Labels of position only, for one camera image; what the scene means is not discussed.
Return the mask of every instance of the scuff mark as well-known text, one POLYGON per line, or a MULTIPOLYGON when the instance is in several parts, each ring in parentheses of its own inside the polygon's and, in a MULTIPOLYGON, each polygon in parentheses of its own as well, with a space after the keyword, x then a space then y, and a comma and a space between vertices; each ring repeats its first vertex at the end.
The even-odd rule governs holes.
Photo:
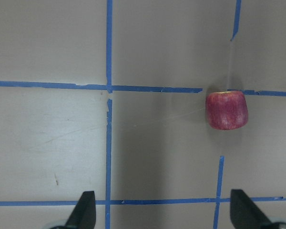
POLYGON ((57 136, 57 137, 54 137, 54 138, 52 138, 52 139, 50 139, 50 140, 48 140, 48 141, 42 142, 42 143, 40 143, 40 144, 38 144, 38 145, 36 145, 36 146, 29 147, 29 148, 27 148, 26 150, 32 150, 32 149, 34 149, 34 148, 43 146, 43 145, 45 145, 45 144, 47 144, 47 143, 51 143, 51 142, 53 142, 53 141, 55 141, 55 140, 57 140, 57 139, 59 139, 59 138, 65 137, 65 136, 67 136, 67 135, 71 135, 71 134, 74 134, 74 133, 77 133, 77 132, 83 132, 83 131, 87 131, 87 130, 88 130, 88 131, 90 131, 90 130, 95 130, 95 129, 98 129, 98 128, 102 128, 102 127, 104 127, 104 126, 105 126, 105 125, 91 125, 91 126, 88 126, 88 127, 86 127, 86 128, 81 128, 81 129, 73 130, 73 131, 64 133, 64 134, 62 134, 62 135, 59 135, 59 136, 57 136))
POLYGON ((58 178, 56 176, 56 173, 54 173, 54 178, 55 178, 56 185, 58 186, 59 185, 59 181, 58 181, 58 178))

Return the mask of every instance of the apple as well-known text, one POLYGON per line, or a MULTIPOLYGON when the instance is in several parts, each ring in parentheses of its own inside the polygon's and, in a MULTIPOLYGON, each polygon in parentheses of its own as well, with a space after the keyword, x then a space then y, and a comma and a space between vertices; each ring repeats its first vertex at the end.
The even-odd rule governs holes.
POLYGON ((241 91, 214 92, 205 100, 210 126, 218 130, 233 130, 248 122, 248 109, 241 91))

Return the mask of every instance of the blue tape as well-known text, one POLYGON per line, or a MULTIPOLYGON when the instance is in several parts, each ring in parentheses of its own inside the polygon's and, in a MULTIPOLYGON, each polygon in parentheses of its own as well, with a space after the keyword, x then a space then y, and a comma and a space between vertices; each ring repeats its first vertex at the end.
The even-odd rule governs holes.
POLYGON ((112 0, 107 0, 106 28, 106 78, 107 85, 112 85, 112 0))
POLYGON ((42 87, 54 89, 107 90, 106 85, 99 84, 77 85, 74 83, 40 83, 17 81, 0 81, 0 87, 42 87))
POLYGON ((223 174, 224 174, 224 164, 225 164, 225 157, 221 156, 219 158, 219 166, 218 166, 218 178, 217 178, 217 190, 216 190, 217 202, 216 202, 215 212, 214 212, 213 229, 217 229, 218 227, 221 189, 222 189, 223 174))
POLYGON ((233 35, 230 41, 233 41, 238 33, 241 5, 242 5, 242 0, 236 0, 233 35))
POLYGON ((225 157, 221 156, 219 158, 216 198, 221 197, 221 187, 222 187, 222 182, 223 182, 224 164, 225 164, 225 157))
POLYGON ((8 206, 68 206, 76 205, 77 201, 0 201, 0 207, 8 206))
POLYGON ((279 91, 254 91, 254 90, 237 90, 237 89, 228 89, 228 91, 241 91, 245 95, 263 95, 263 96, 283 96, 283 97, 286 97, 286 92, 279 92, 279 91))
MULTIPOLYGON (((286 201, 286 197, 253 197, 254 202, 286 201)), ((161 205, 193 203, 229 203, 230 198, 189 198, 189 199, 152 199, 152 200, 97 200, 96 205, 161 205)), ((77 201, 0 201, 0 207, 24 206, 75 206, 77 201)))
POLYGON ((112 200, 112 205, 160 205, 160 204, 191 204, 216 202, 215 198, 191 199, 150 199, 150 200, 112 200))
POLYGON ((213 229, 217 229, 218 228, 219 208, 220 208, 220 203, 217 202, 216 206, 215 206, 215 213, 214 213, 214 220, 213 220, 213 229))
POLYGON ((112 86, 114 91, 128 92, 165 92, 165 93, 199 93, 202 88, 186 88, 186 87, 149 87, 149 86, 112 86))
POLYGON ((111 208, 111 150, 112 150, 112 100, 108 99, 107 131, 106 131, 106 207, 105 228, 110 228, 111 208))

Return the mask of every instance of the blue tape line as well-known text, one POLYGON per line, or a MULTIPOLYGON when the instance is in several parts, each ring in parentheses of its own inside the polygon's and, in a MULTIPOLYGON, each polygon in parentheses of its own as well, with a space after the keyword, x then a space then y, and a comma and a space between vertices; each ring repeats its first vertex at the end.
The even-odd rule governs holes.
POLYGON ((215 212, 214 212, 213 229, 217 229, 217 227, 218 227, 221 189, 222 189, 223 174, 224 174, 224 164, 225 164, 225 157, 221 156, 219 158, 217 190, 216 190, 216 199, 218 201, 216 202, 216 207, 215 207, 215 212))
POLYGON ((216 202, 215 198, 191 199, 149 199, 149 200, 112 200, 112 205, 160 205, 160 204, 191 204, 216 202))
POLYGON ((233 41, 238 33, 241 5, 242 5, 242 0, 236 0, 233 35, 230 41, 233 41))
POLYGON ((107 0, 106 28, 106 78, 107 85, 112 85, 112 0, 107 0))
MULTIPOLYGON (((286 197, 253 197, 254 202, 286 201, 286 197)), ((193 203, 229 203, 230 198, 189 198, 189 199, 152 199, 152 200, 97 200, 96 205, 161 205, 193 203)), ((75 206, 77 201, 0 201, 0 207, 13 206, 75 206)))
POLYGON ((128 92, 166 92, 166 93, 199 93, 202 88, 186 88, 186 87, 149 87, 149 86, 112 86, 114 91, 128 92))
POLYGON ((254 90, 237 90, 237 89, 228 89, 228 91, 242 91, 245 95, 263 95, 263 96, 283 96, 283 97, 286 97, 286 92, 278 92, 278 91, 254 91, 254 90))
POLYGON ((41 83, 17 81, 0 81, 0 87, 42 87, 54 89, 107 90, 106 85, 99 84, 77 85, 74 83, 41 83))
POLYGON ((111 149, 112 149, 112 100, 108 99, 107 132, 106 132, 106 207, 105 228, 110 228, 111 200, 111 149))
POLYGON ((217 229, 217 228, 218 228, 219 208, 220 208, 220 203, 217 202, 217 203, 216 203, 216 206, 215 206, 213 229, 217 229))
POLYGON ((225 157, 220 156, 219 167, 218 167, 216 198, 221 197, 221 187, 222 187, 222 182, 223 182, 224 164, 225 164, 225 157))
POLYGON ((68 206, 76 205, 77 201, 0 201, 0 207, 8 206, 68 206))

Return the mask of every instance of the painter's tape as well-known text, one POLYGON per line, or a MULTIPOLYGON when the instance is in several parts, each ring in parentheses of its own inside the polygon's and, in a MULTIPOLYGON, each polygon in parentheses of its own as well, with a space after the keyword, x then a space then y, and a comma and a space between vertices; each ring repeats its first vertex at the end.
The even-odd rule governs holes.
POLYGON ((128 92, 164 92, 164 93, 199 93, 202 88, 187 88, 187 87, 149 87, 149 86, 112 86, 114 91, 128 92))
POLYGON ((110 228, 111 208, 111 151, 112 151, 112 100, 108 99, 107 131, 106 131, 106 204, 105 204, 105 228, 110 228))
POLYGON ((242 5, 242 0, 236 0, 234 27, 233 27, 233 35, 232 35, 231 41, 234 40, 235 36, 238 33, 241 5, 242 5))
POLYGON ((0 201, 0 207, 68 206, 76 204, 77 201, 0 201))
POLYGON ((228 89, 228 91, 241 91, 245 95, 263 95, 263 96, 283 96, 283 97, 286 97, 286 92, 279 92, 279 91, 254 91, 254 90, 237 90, 237 89, 228 89))
POLYGON ((112 85, 112 0, 107 0, 106 23, 106 78, 107 85, 112 85))
POLYGON ((191 199, 151 199, 151 200, 114 200, 113 205, 160 205, 160 204, 190 204, 211 203, 215 198, 191 198, 191 199))
POLYGON ((100 84, 77 85, 74 83, 41 83, 20 81, 0 81, 0 87, 42 87, 53 89, 107 90, 106 85, 100 84))
POLYGON ((218 177, 217 177, 217 190, 216 190, 216 199, 218 201, 216 202, 215 211, 214 211, 213 229, 218 228, 219 208, 220 208, 220 198, 221 198, 221 190, 222 190, 222 183, 223 183, 224 165, 225 165, 225 157, 220 156, 219 166, 218 166, 218 177))
POLYGON ((268 202, 268 201, 286 201, 286 197, 255 197, 251 198, 256 202, 268 202))

